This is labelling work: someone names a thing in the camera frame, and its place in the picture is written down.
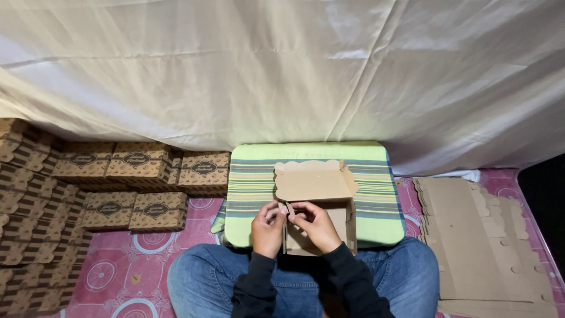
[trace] pink bed sheet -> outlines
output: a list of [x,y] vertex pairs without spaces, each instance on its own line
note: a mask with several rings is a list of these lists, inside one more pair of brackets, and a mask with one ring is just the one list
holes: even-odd
[[[480,184],[491,194],[524,198],[514,169],[483,170]],[[406,235],[420,234],[421,205],[410,178],[401,178],[398,195],[406,217]],[[130,235],[129,232],[96,234],[82,268],[71,304],[51,318],[174,318],[167,291],[172,261],[198,243],[218,244],[210,233],[222,199],[190,199],[186,228],[179,233]],[[550,265],[528,213],[523,213],[529,241],[549,274],[559,317],[565,318],[565,294]],[[456,317],[437,313],[436,318]]]

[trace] white fabric backdrop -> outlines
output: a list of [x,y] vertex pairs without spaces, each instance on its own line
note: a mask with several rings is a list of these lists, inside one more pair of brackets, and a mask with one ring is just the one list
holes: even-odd
[[3,0],[0,117],[189,149],[378,140],[396,174],[565,152],[563,0]]

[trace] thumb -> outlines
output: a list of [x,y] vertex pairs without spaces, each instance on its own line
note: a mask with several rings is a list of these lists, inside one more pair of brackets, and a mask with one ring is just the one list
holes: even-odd
[[275,229],[282,229],[285,220],[286,220],[285,214],[277,213],[277,216],[275,218],[275,224],[273,224],[273,227]]
[[306,231],[307,233],[310,230],[310,227],[312,226],[312,224],[310,222],[304,220],[301,217],[297,217],[296,214],[289,216],[288,220],[292,224],[294,224],[294,225],[300,227],[302,230]]

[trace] black sweater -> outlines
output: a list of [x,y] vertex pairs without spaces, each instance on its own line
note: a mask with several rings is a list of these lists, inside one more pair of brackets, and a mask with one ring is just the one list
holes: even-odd
[[[342,243],[322,256],[329,262],[330,281],[350,318],[394,318],[389,302],[379,297],[365,263],[355,260]],[[249,273],[240,275],[233,287],[233,318],[272,317],[277,290],[271,284],[275,260],[253,252]]]

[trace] green striped cloth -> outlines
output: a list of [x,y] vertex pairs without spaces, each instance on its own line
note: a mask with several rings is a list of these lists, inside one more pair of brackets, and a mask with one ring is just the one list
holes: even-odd
[[343,159],[359,190],[354,196],[359,247],[389,246],[406,232],[385,148],[375,141],[241,145],[232,153],[225,236],[236,247],[251,245],[251,221],[275,198],[277,162]]

